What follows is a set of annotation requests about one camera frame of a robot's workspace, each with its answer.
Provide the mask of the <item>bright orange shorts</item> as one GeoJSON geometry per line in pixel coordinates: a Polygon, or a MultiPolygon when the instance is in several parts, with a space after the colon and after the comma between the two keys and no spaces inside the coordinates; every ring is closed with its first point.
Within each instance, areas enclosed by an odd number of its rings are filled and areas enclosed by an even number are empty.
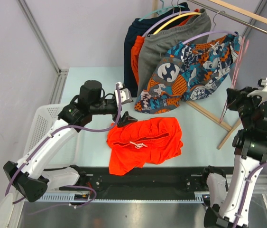
{"type": "Polygon", "coordinates": [[[109,173],[123,176],[146,163],[162,164],[181,155],[182,130],[175,117],[156,117],[109,131],[109,173]]]}

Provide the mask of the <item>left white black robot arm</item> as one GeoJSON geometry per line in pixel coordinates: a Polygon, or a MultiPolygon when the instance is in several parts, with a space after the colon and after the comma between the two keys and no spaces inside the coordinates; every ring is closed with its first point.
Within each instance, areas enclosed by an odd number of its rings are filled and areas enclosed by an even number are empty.
{"type": "Polygon", "coordinates": [[[94,133],[107,132],[114,127],[123,127],[137,120],[128,112],[121,113],[122,105],[131,103],[130,91],[121,82],[116,83],[111,98],[107,98],[102,84],[88,80],[69,104],[58,114],[51,129],[44,137],[17,162],[8,161],[3,170],[9,180],[6,194],[14,187],[29,202],[39,200],[48,190],[76,189],[86,185],[86,173],[77,165],[55,168],[46,167],[60,149],[82,130],[94,133]],[[113,125],[105,129],[90,129],[86,125],[95,115],[112,116],[113,125]]]}

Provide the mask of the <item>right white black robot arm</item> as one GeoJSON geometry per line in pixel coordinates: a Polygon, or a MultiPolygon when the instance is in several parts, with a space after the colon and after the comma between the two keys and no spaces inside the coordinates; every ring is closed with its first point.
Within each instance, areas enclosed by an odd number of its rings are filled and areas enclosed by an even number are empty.
{"type": "Polygon", "coordinates": [[[225,172],[208,166],[200,185],[210,192],[206,228],[247,228],[256,181],[267,165],[267,85],[261,89],[227,89],[227,108],[237,111],[243,128],[233,140],[234,169],[230,184],[225,172]]]}

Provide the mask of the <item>pink wire hanger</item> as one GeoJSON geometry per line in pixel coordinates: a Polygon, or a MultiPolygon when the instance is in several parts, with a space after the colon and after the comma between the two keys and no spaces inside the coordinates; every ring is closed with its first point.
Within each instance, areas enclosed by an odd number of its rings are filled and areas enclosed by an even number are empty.
{"type": "MultiPolygon", "coordinates": [[[[243,36],[241,46],[239,49],[239,54],[238,54],[237,61],[236,61],[236,65],[235,65],[235,68],[233,71],[233,77],[232,77],[232,81],[231,81],[231,85],[230,85],[231,89],[235,88],[238,74],[239,74],[239,69],[240,69],[240,66],[242,64],[242,60],[244,58],[244,55],[247,52],[248,47],[249,47],[249,40],[246,39],[245,36],[243,36]]],[[[222,123],[226,112],[227,112],[227,100],[225,101],[223,111],[222,111],[221,116],[219,118],[219,122],[218,122],[219,124],[222,123]]]]}

